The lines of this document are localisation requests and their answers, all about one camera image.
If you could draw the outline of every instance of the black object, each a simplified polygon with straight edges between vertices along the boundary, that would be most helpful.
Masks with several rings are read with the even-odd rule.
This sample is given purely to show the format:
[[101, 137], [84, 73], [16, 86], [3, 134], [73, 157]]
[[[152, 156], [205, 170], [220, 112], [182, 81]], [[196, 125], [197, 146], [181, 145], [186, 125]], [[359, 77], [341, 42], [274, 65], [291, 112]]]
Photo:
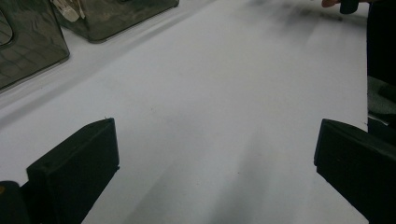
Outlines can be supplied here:
[[74, 19], [76, 16], [78, 18], [75, 21], [67, 19], [58, 7], [55, 14], [62, 26], [92, 43], [100, 43], [139, 22], [177, 7], [178, 2], [179, 0], [64, 0], [66, 7], [73, 11], [71, 15], [74, 15]]
[[370, 5], [367, 20], [367, 75], [396, 86], [396, 1]]
[[379, 88], [378, 94], [396, 104], [396, 86], [386, 85]]
[[396, 147], [396, 129], [376, 119], [368, 119], [368, 133]]
[[359, 0], [341, 0], [340, 12], [342, 14], [352, 14], [358, 10]]
[[68, 59], [48, 0], [2, 0], [0, 11], [0, 89]]
[[351, 125], [324, 119], [317, 172], [371, 224], [396, 223], [396, 147]]
[[0, 181], [0, 223], [30, 223], [20, 186], [13, 181]]
[[114, 119], [96, 121], [68, 137], [27, 168], [29, 182], [21, 194], [32, 224], [81, 223], [119, 163]]
[[380, 114], [380, 113], [375, 113], [373, 111], [369, 111], [369, 114], [377, 119], [383, 120], [388, 124], [388, 126], [390, 126], [391, 123], [396, 122], [396, 114]]

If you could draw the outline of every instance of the plastic bin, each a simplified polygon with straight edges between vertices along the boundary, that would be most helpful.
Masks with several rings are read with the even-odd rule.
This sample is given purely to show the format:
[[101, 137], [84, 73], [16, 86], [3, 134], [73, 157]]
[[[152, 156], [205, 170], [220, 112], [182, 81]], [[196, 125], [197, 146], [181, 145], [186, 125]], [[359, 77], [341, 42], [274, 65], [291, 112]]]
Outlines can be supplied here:
[[178, 0], [53, 0], [59, 23], [83, 36], [100, 43], [107, 38], [177, 7]]
[[49, 1], [2, 0], [0, 11], [0, 89], [68, 59]]

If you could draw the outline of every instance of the clear plastic container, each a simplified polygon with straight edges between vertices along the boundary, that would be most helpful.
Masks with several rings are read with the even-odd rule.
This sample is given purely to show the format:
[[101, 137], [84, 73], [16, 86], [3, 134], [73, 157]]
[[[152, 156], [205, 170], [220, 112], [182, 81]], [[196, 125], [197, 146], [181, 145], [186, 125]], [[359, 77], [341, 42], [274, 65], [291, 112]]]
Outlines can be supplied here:
[[69, 57], [46, 0], [0, 1], [0, 89]]
[[178, 0], [51, 0], [59, 23], [90, 42], [107, 38], [177, 7]]

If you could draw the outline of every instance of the white surface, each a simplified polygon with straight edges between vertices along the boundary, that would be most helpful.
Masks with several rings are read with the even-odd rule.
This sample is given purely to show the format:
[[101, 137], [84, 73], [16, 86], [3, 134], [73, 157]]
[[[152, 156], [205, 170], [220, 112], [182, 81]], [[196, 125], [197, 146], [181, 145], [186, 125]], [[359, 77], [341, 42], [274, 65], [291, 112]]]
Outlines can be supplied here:
[[316, 173], [322, 119], [366, 129], [365, 17], [320, 1], [182, 0], [0, 95], [0, 179], [116, 121], [120, 170], [84, 223], [367, 223]]

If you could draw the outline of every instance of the person's hand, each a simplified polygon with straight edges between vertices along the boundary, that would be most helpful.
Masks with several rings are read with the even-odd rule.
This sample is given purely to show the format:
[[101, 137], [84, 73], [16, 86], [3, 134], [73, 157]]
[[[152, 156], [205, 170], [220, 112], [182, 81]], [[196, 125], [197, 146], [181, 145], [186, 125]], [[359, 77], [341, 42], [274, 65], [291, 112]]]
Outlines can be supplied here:
[[[360, 0], [359, 2], [374, 2], [376, 0]], [[341, 3], [341, 0], [322, 0], [323, 7], [333, 7], [335, 4]]]

